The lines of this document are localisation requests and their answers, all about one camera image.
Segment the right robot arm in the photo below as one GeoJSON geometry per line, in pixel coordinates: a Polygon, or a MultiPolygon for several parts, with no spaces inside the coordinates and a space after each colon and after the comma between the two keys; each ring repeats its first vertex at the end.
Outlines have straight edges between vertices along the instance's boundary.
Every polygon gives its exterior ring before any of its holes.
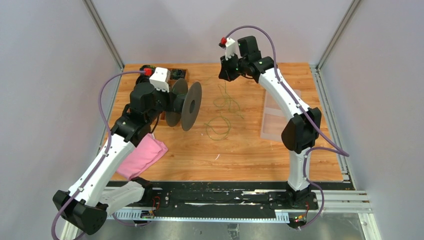
{"type": "Polygon", "coordinates": [[[270,56],[263,57],[254,36],[238,40],[223,37],[219,44],[225,50],[220,58],[219,79],[234,81],[248,76],[262,86],[281,109],[287,124],[281,140],[289,151],[289,178],[281,200],[291,208],[311,206],[314,195],[309,183],[309,159],[307,151],[319,137],[322,113],[319,108],[310,108],[288,85],[277,64],[270,56]]]}

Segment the clear plastic box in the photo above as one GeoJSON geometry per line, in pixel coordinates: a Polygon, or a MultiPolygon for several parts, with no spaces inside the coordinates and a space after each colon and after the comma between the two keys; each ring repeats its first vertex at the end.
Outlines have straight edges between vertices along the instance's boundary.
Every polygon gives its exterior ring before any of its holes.
{"type": "Polygon", "coordinates": [[[287,123],[288,120],[285,118],[282,110],[266,91],[263,103],[260,138],[281,143],[281,134],[287,123]]]}

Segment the black cable spool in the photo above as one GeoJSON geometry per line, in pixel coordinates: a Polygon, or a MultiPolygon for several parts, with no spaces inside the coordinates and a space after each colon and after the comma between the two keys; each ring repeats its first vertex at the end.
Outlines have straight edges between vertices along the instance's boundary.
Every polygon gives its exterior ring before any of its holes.
{"type": "Polygon", "coordinates": [[[178,79],[171,89],[173,97],[170,111],[165,113],[165,121],[169,127],[175,127],[181,123],[184,131],[189,131],[196,122],[201,103],[202,85],[194,82],[188,87],[188,82],[184,78],[178,79]]]}

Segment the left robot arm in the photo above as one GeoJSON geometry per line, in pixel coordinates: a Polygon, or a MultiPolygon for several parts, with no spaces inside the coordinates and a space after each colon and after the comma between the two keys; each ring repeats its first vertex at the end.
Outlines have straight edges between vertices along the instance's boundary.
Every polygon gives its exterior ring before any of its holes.
{"type": "Polygon", "coordinates": [[[104,193],[112,175],[124,160],[140,152],[143,139],[151,136],[153,119],[166,112],[180,116],[188,92],[186,81],[182,90],[161,90],[149,82],[137,83],[130,93],[130,102],[120,118],[108,129],[107,140],[84,174],[68,189],[58,190],[52,198],[58,213],[81,231],[93,235],[104,225],[107,217],[127,205],[138,203],[153,207],[153,185],[139,176],[131,176],[127,183],[104,193]]]}

